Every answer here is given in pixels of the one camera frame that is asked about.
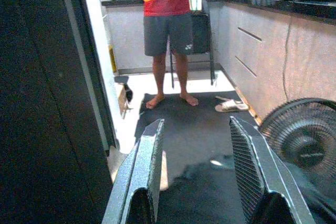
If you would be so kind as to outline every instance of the black countertop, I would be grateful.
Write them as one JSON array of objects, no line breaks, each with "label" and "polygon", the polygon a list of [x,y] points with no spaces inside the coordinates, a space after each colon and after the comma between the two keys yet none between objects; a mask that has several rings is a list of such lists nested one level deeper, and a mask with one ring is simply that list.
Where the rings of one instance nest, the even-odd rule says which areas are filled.
[{"label": "black countertop", "polygon": [[[296,2],[283,0],[207,0],[208,2],[230,2],[244,4],[254,8],[267,8],[284,12],[304,14],[319,18],[336,19],[335,2]],[[143,0],[102,1],[106,7],[126,7],[143,5]]]}]

